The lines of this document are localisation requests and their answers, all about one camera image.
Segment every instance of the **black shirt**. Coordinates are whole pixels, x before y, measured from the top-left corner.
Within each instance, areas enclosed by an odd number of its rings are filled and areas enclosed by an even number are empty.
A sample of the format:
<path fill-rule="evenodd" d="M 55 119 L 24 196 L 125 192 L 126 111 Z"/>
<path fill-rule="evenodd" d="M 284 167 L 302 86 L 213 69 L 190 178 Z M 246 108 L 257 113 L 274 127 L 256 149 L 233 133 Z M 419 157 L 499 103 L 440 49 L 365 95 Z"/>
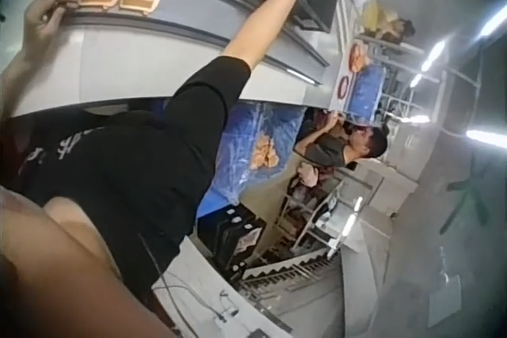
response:
<path fill-rule="evenodd" d="M 29 173 L 21 193 L 40 206 L 56 196 L 76 202 L 144 302 L 157 266 L 165 271 L 192 231 L 228 112 L 249 78 L 242 60 L 219 57 L 176 92 L 161 119 L 130 114 L 37 147 L 21 172 Z"/>

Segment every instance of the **fluorescent light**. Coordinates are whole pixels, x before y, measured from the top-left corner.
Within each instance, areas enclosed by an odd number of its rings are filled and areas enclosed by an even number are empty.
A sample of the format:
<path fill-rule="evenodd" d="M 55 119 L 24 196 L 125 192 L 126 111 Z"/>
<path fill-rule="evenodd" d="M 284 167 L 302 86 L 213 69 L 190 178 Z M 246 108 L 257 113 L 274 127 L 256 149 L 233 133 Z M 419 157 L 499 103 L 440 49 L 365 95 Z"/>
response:
<path fill-rule="evenodd" d="M 442 55 L 445 49 L 445 41 L 439 41 L 435 44 L 433 49 L 428 55 L 428 58 L 422 63 L 421 71 L 425 73 L 429 69 L 431 69 L 431 66 L 435 63 L 435 61 L 438 60 L 438 58 Z M 418 74 L 414 77 L 412 82 L 410 83 L 410 88 L 414 88 L 419 84 L 419 82 L 422 80 L 422 75 Z"/>
<path fill-rule="evenodd" d="M 416 115 L 411 116 L 410 118 L 402 118 L 403 123 L 414 123 L 414 124 L 424 124 L 429 123 L 431 119 L 427 115 Z"/>
<path fill-rule="evenodd" d="M 497 146 L 507 150 L 507 135 L 494 134 L 493 132 L 484 132 L 477 130 L 467 131 L 467 137 L 478 142 L 484 142 L 491 146 Z"/>
<path fill-rule="evenodd" d="M 308 78 L 306 75 L 302 75 L 301 73 L 298 73 L 297 71 L 293 69 L 285 69 L 288 73 L 295 75 L 297 78 L 300 78 L 304 80 L 305 82 L 310 83 L 311 85 L 315 85 L 317 82 L 315 82 L 313 79 Z"/>
<path fill-rule="evenodd" d="M 348 237 L 350 234 L 350 231 L 352 230 L 354 223 L 356 223 L 357 220 L 357 214 L 352 214 L 349 216 L 349 219 L 347 219 L 347 223 L 345 224 L 345 227 L 343 228 L 341 232 L 342 237 Z"/>
<path fill-rule="evenodd" d="M 428 59 L 426 61 L 434 63 L 442 55 L 444 49 L 445 49 L 445 41 L 440 41 L 436 43 L 431 52 L 429 53 Z"/>
<path fill-rule="evenodd" d="M 481 37 L 489 36 L 507 19 L 507 5 L 500 9 L 485 25 L 480 32 Z"/>
<path fill-rule="evenodd" d="M 422 74 L 418 74 L 414 77 L 412 82 L 410 83 L 410 88 L 414 88 L 419 84 L 419 82 L 422 80 Z"/>
<path fill-rule="evenodd" d="M 355 212 L 358 212 L 360 207 L 361 207 L 361 204 L 363 203 L 363 197 L 359 197 L 356 201 L 356 204 L 354 205 L 354 211 Z"/>
<path fill-rule="evenodd" d="M 421 71 L 428 71 L 433 63 L 438 60 L 438 58 L 442 55 L 445 49 L 445 41 L 441 41 L 436 43 L 431 52 L 429 53 L 428 58 L 422 64 Z"/>

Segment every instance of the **sign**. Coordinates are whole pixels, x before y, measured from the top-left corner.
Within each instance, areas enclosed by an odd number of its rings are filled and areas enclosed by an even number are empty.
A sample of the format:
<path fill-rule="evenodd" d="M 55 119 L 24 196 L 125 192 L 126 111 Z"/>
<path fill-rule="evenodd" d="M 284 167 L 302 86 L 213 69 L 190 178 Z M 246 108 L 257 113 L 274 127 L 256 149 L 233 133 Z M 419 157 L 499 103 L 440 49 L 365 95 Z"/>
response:
<path fill-rule="evenodd" d="M 334 87 L 333 97 L 331 98 L 330 110 L 347 112 L 346 107 L 349 103 L 350 94 L 352 93 L 355 83 L 355 57 L 358 50 L 358 43 L 352 42 L 349 49 L 345 51 L 341 59 L 340 70 L 338 71 L 337 84 Z"/>

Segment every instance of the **plastic bag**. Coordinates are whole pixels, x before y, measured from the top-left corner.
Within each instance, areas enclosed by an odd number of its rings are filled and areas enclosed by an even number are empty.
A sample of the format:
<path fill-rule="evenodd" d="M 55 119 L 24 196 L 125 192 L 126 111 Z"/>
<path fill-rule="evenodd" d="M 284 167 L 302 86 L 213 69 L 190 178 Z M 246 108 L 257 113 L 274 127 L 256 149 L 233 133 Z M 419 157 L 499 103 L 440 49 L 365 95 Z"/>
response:
<path fill-rule="evenodd" d="M 266 137 L 270 140 L 270 154 L 276 155 L 276 159 L 269 160 L 266 158 L 264 165 L 251 167 L 249 184 L 258 184 L 268 180 L 285 169 L 292 155 L 295 138 L 298 135 L 306 110 L 305 107 L 288 104 L 266 105 L 258 138 Z"/>
<path fill-rule="evenodd" d="M 238 204 L 250 178 L 250 165 L 257 137 L 265 118 L 265 104 L 240 103 L 229 113 L 220 141 L 213 189 Z"/>

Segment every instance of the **person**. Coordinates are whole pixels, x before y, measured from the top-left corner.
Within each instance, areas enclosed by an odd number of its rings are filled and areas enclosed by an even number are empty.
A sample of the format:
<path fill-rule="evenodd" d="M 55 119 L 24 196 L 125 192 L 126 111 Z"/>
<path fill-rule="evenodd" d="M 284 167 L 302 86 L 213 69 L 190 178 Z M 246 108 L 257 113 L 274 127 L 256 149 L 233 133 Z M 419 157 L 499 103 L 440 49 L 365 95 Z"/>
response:
<path fill-rule="evenodd" d="M 416 32 L 411 20 L 403 19 L 395 11 L 381 7 L 377 0 L 371 0 L 364 7 L 360 20 L 367 36 L 393 44 L 400 44 Z"/>
<path fill-rule="evenodd" d="M 22 49 L 1 76 L 4 116 L 77 2 L 26 10 Z M 2 257 L 38 336 L 171 337 L 143 302 L 192 230 L 228 113 L 295 2 L 266 0 L 163 118 L 80 131 L 27 158 L 37 170 L 22 196 L 1 189 Z"/>
<path fill-rule="evenodd" d="M 354 127 L 347 135 L 345 119 L 330 112 L 324 125 L 306 133 L 294 151 L 312 165 L 340 168 L 361 158 L 378 158 L 387 150 L 387 136 L 380 127 Z"/>

